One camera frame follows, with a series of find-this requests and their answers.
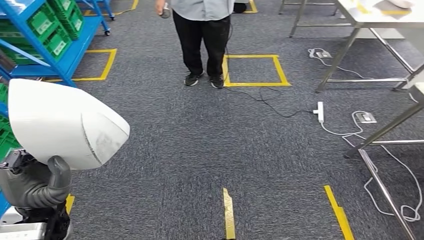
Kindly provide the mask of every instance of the metal table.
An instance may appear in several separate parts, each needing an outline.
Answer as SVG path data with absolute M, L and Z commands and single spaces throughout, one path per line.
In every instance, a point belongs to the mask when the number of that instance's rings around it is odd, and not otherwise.
M 388 1 L 380 0 L 336 0 L 335 5 L 346 17 L 349 23 L 333 24 L 299 24 L 300 18 L 305 10 L 308 0 L 302 0 L 302 4 L 291 29 L 290 38 L 292 38 L 298 27 L 354 27 L 354 30 L 347 38 L 345 46 L 337 53 L 331 67 L 325 73 L 325 76 L 316 93 L 324 90 L 327 83 L 375 83 L 375 82 L 400 82 L 394 90 L 402 89 L 417 74 L 424 70 L 424 63 L 417 69 L 409 65 L 405 59 L 384 40 L 374 28 L 407 28 L 424 29 L 424 1 L 417 1 L 417 4 L 411 9 L 399 8 Z M 330 79 L 337 66 L 342 61 L 349 48 L 354 43 L 356 36 L 361 28 L 368 28 L 377 39 L 386 47 L 386 49 L 402 64 L 409 72 L 409 76 L 404 78 L 385 78 L 385 79 Z
M 281 6 L 279 7 L 278 14 L 282 15 L 284 11 L 284 7 L 286 5 L 302 5 L 300 2 L 286 2 L 286 0 L 281 0 Z M 306 5 L 313 6 L 334 6 L 334 3 L 326 3 L 326 2 L 307 2 Z M 333 16 L 336 15 L 337 8 L 334 10 Z
M 414 104 L 414 106 L 407 109 L 404 113 L 396 117 L 393 121 L 391 121 L 389 124 L 381 128 L 380 130 L 376 131 L 374 134 L 372 134 L 370 137 L 368 137 L 366 140 L 364 140 L 361 144 L 359 144 L 356 147 L 353 147 L 350 149 L 346 154 L 346 158 L 351 158 L 356 152 L 359 152 L 360 156 L 362 157 L 363 161 L 365 162 L 366 166 L 368 167 L 369 171 L 371 172 L 372 177 L 377 182 L 380 190 L 382 191 L 385 199 L 387 200 L 388 204 L 390 205 L 391 210 L 393 211 L 394 216 L 399 221 L 402 229 L 405 231 L 407 237 L 409 240 L 416 240 L 413 232 L 411 231 L 410 227 L 408 226 L 407 221 L 402 217 L 399 208 L 396 206 L 395 202 L 393 201 L 392 197 L 390 196 L 386 186 L 383 184 L 382 180 L 380 179 L 378 173 L 374 170 L 372 167 L 372 163 L 370 160 L 370 157 L 368 156 L 367 152 L 364 150 L 366 146 L 370 145 L 407 145 L 407 144 L 424 144 L 424 140 L 391 140 L 391 141 L 377 141 L 377 139 L 384 136 L 386 133 L 388 133 L 390 130 L 394 129 L 396 126 L 400 125 L 410 117 L 412 117 L 414 114 L 418 113 L 420 110 L 424 108 L 424 82 L 418 82 L 414 84 L 414 86 L 411 88 L 411 94 L 416 99 L 418 103 Z

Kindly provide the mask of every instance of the caster wheel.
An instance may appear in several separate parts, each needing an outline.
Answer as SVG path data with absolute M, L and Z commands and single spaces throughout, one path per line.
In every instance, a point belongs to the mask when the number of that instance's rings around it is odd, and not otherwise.
M 234 3 L 234 12 L 236 14 L 242 14 L 248 9 L 248 5 L 246 3 Z

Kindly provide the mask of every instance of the black pants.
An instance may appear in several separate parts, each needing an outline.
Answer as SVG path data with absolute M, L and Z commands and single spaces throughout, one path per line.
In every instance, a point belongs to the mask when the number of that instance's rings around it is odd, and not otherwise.
M 217 21 L 193 21 L 173 11 L 173 20 L 182 47 L 184 64 L 192 74 L 203 72 L 200 46 L 202 38 L 207 49 L 207 74 L 223 74 L 223 58 L 230 33 L 230 16 Z

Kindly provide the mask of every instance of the black sneaker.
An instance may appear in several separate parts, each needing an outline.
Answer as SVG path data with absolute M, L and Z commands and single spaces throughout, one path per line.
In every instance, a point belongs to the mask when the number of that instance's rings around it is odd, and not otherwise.
M 224 87 L 224 79 L 223 76 L 211 76 L 209 78 L 210 84 L 212 85 L 212 87 L 216 88 L 216 89 L 222 89 Z
M 187 85 L 187 86 L 194 86 L 194 85 L 198 84 L 199 78 L 201 78 L 203 76 L 203 74 L 205 74 L 204 71 L 201 74 L 190 73 L 190 75 L 185 77 L 184 84 Z

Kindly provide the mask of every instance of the black cable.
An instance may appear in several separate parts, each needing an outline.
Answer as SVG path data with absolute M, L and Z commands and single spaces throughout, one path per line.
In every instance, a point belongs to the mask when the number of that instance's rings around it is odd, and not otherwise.
M 231 23 L 231 19 L 230 19 L 230 22 L 229 22 L 229 34 L 228 34 L 228 40 L 227 40 L 227 43 L 230 41 L 230 39 L 231 39 L 231 37 L 233 36 L 233 24 Z M 227 55 L 229 55 L 230 53 L 229 53 L 229 51 L 228 51 L 228 47 L 227 47 L 227 44 L 225 45 L 225 51 L 226 51 L 226 54 Z M 229 77 L 229 75 L 230 75 L 230 58 L 229 57 L 227 57 L 227 59 L 226 59 L 226 62 L 227 62 L 227 71 L 226 71 L 226 76 L 224 77 L 224 81 L 226 80 L 226 79 L 228 79 L 228 77 Z M 262 90 L 262 88 L 267 88 L 267 89 L 269 89 L 269 90 L 272 90 L 272 91 L 274 91 L 274 92 L 279 92 L 279 94 L 277 95 L 277 96 L 275 96 L 275 97 L 271 97 L 271 98 L 268 98 L 268 99 L 264 99 L 263 97 L 262 97 L 262 93 L 261 93 L 261 90 Z M 308 110 L 299 110 L 299 111 L 296 111 L 295 113 L 293 113 L 292 115 L 288 115 L 288 116 L 285 116 L 285 115 L 283 115 L 283 114 L 281 114 L 281 113 L 279 113 L 273 106 L 271 106 L 267 101 L 269 101 L 269 100 L 274 100 L 274 99 L 276 99 L 276 98 L 278 98 L 278 97 L 280 97 L 281 96 L 281 94 L 283 94 L 283 92 L 282 91 L 280 91 L 280 90 L 277 90 L 277 89 L 273 89 L 273 88 L 271 88 L 271 87 L 268 87 L 268 86 L 264 86 L 264 87 L 260 87 L 260 89 L 259 89 L 259 95 L 260 95 L 260 99 L 256 99 L 255 97 L 253 97 L 252 95 L 250 95 L 249 93 L 247 93 L 247 92 L 244 92 L 244 91 L 236 91 L 236 90 L 231 90 L 231 89 L 229 89 L 228 87 L 225 87 L 225 89 L 227 89 L 228 91 L 230 91 L 230 92 L 233 92 L 233 93 L 238 93 L 238 94 L 244 94 L 244 95 L 247 95 L 247 96 L 249 96 L 251 99 L 253 99 L 253 100 L 255 100 L 255 101 L 257 101 L 257 102 L 263 102 L 264 104 L 266 104 L 268 107 L 270 107 L 276 114 L 278 114 L 278 115 L 280 115 L 281 117 L 283 117 L 283 118 L 291 118 L 291 117 L 294 117 L 296 114 L 298 114 L 298 113 L 311 113 L 311 114 L 314 114 L 314 112 L 312 112 L 312 111 L 308 111 Z
M 279 94 L 278 94 L 278 96 L 276 96 L 276 97 L 271 97 L 271 98 L 268 98 L 268 99 L 264 99 L 264 97 L 262 96 L 262 92 L 261 92 L 261 89 L 262 88 L 267 88 L 267 89 L 270 89 L 270 90 L 272 90 L 272 91 L 275 91 L 275 92 L 279 92 Z M 282 94 L 282 91 L 279 91 L 279 90 L 276 90 L 276 89 L 273 89 L 273 88 L 270 88 L 270 87 L 267 87 L 267 86 L 263 86 L 263 87 L 260 87 L 260 89 L 259 89 L 259 95 L 260 95 L 260 99 L 256 99 L 255 97 L 253 97 L 252 95 L 250 95 L 249 93 L 247 93 L 247 92 L 244 92 L 244 91 L 235 91 L 235 90 L 231 90 L 231 89 L 229 89 L 228 87 L 225 87 L 225 89 L 227 89 L 228 91 L 230 91 L 230 92 L 233 92 L 233 93 L 238 93 L 238 94 L 244 94 L 244 95 L 247 95 L 247 96 L 249 96 L 251 99 L 253 99 L 253 100 L 255 100 L 255 101 L 257 101 L 257 102 L 263 102 L 265 105 L 267 105 L 268 107 L 270 107 L 276 114 L 278 114 L 278 115 L 280 115 L 281 117 L 283 117 L 283 118 L 292 118 L 292 117 L 294 117 L 295 115 L 297 115 L 297 114 L 299 114 L 299 113 L 310 113 L 310 114 L 314 114 L 314 112 L 313 111 L 309 111 L 309 110 L 298 110 L 298 111 L 296 111 L 295 113 L 293 113 L 293 114 L 291 114 L 291 115 L 288 115 L 288 116 L 286 116 L 286 115 L 283 115 L 283 114 L 281 114 L 281 113 L 279 113 L 269 102 L 267 102 L 267 101 L 269 101 L 269 100 L 273 100 L 273 99 L 276 99 L 276 98 L 278 98 L 279 96 L 281 96 L 281 94 Z

